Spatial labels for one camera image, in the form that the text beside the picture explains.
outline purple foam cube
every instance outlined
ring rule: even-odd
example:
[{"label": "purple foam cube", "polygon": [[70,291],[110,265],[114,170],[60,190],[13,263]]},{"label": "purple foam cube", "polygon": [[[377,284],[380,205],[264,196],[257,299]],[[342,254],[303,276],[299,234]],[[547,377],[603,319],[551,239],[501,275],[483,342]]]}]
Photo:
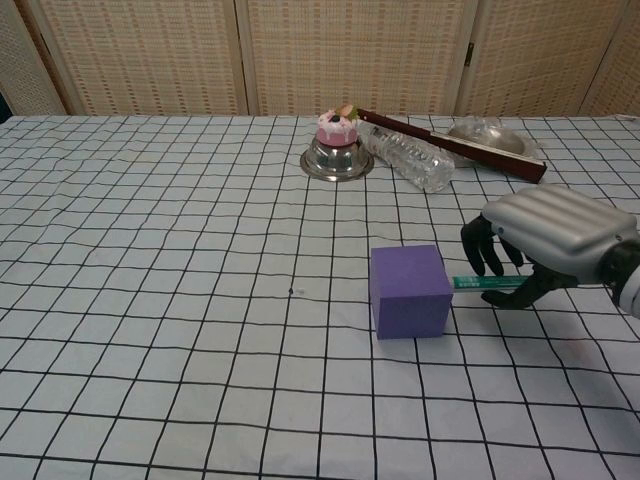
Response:
[{"label": "purple foam cube", "polygon": [[369,291],[379,339],[442,335],[453,288],[435,245],[372,248]]}]

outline brown wooden stick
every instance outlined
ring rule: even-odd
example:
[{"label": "brown wooden stick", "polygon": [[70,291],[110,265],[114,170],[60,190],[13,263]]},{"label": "brown wooden stick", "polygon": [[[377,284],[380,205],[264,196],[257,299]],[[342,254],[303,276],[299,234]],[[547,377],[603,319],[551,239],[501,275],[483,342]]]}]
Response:
[{"label": "brown wooden stick", "polygon": [[504,150],[498,150],[497,148],[487,147],[461,138],[430,132],[424,128],[409,125],[408,123],[400,122],[383,115],[378,115],[375,112],[369,112],[362,108],[358,109],[358,115],[362,120],[367,122],[388,128],[389,130],[404,133],[411,137],[419,138],[420,140],[429,142],[432,145],[463,155],[482,165],[515,175],[516,177],[523,178],[529,182],[538,183],[544,175],[544,172],[547,170],[547,166],[544,162],[534,158],[506,152]]}]

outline green marker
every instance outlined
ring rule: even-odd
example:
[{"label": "green marker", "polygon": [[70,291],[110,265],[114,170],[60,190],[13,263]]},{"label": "green marker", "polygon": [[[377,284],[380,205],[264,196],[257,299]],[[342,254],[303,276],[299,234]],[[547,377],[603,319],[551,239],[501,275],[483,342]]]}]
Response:
[{"label": "green marker", "polygon": [[485,290],[515,290],[529,278],[524,275],[502,277],[459,276],[451,277],[451,285],[456,292],[483,292]]}]

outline cupcake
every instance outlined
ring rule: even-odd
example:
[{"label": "cupcake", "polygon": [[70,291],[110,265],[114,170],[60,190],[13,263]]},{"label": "cupcake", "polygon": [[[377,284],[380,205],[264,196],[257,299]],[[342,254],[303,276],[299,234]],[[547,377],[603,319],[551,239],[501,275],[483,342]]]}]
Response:
[{"label": "cupcake", "polygon": [[316,138],[330,147],[344,147],[358,140],[356,130],[357,109],[353,105],[343,105],[329,110],[318,117]]}]

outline woven room divider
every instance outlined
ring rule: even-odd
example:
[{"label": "woven room divider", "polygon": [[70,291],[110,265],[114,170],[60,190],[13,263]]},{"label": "woven room divider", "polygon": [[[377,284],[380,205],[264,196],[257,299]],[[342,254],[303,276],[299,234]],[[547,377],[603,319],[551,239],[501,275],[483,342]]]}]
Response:
[{"label": "woven room divider", "polygon": [[453,111],[476,1],[236,3],[259,114],[317,114],[344,102],[383,113]]},{"label": "woven room divider", "polygon": [[632,0],[580,113],[640,116],[640,0]]},{"label": "woven room divider", "polygon": [[456,114],[577,114],[625,3],[481,2]]},{"label": "woven room divider", "polygon": [[638,110],[640,0],[13,1],[69,113]]},{"label": "woven room divider", "polygon": [[13,2],[0,1],[0,91],[15,115],[65,109]]},{"label": "woven room divider", "polygon": [[75,113],[247,113],[233,0],[31,0]]}]

